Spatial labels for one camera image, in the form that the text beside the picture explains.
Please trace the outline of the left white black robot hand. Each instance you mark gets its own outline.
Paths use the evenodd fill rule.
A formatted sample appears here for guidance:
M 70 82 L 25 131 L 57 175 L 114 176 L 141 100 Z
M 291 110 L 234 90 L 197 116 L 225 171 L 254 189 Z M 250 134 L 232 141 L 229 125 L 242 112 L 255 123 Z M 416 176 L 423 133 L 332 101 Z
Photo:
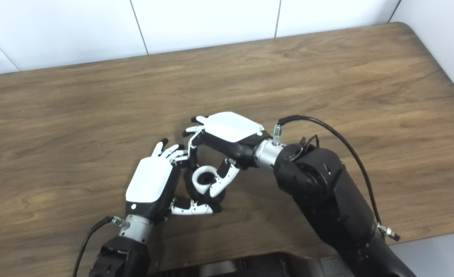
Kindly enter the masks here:
M 188 158 L 183 144 L 174 144 L 166 149 L 167 143 L 168 140 L 163 138 L 150 156 L 139 161 L 125 193 L 125 219 L 120 237 L 146 244 L 153 228 L 166 221 L 171 214 L 221 212 L 222 208 L 217 203 L 174 197 Z

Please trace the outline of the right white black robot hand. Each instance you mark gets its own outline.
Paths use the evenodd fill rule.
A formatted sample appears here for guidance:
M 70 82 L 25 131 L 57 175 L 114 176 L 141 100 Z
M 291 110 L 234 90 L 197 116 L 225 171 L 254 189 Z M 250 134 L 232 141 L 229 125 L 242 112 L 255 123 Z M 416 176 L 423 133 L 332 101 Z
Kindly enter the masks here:
M 260 168 L 274 172 L 285 147 L 280 123 L 275 124 L 271 135 L 261 124 L 234 112 L 196 116 L 191 121 L 194 125 L 182 133 L 189 138 L 188 162 L 192 169 L 187 189 L 194 200 L 204 203 L 222 202 L 226 187 L 241 170 Z M 224 154 L 218 168 L 199 165 L 197 151 L 202 145 Z

